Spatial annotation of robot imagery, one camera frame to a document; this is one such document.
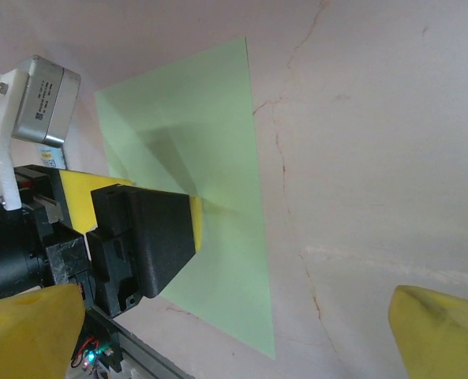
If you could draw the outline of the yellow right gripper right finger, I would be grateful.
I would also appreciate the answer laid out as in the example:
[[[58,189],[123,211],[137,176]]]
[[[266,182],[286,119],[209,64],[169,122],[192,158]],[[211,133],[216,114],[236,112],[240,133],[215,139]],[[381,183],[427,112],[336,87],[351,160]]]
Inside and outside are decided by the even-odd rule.
[[[468,300],[398,286],[388,321],[409,378],[468,378]]]

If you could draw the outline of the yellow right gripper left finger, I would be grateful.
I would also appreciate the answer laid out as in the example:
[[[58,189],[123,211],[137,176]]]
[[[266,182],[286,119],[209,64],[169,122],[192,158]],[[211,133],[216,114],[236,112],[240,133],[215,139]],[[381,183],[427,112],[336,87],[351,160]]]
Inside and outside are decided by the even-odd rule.
[[[84,316],[75,284],[0,299],[0,378],[64,378]]]

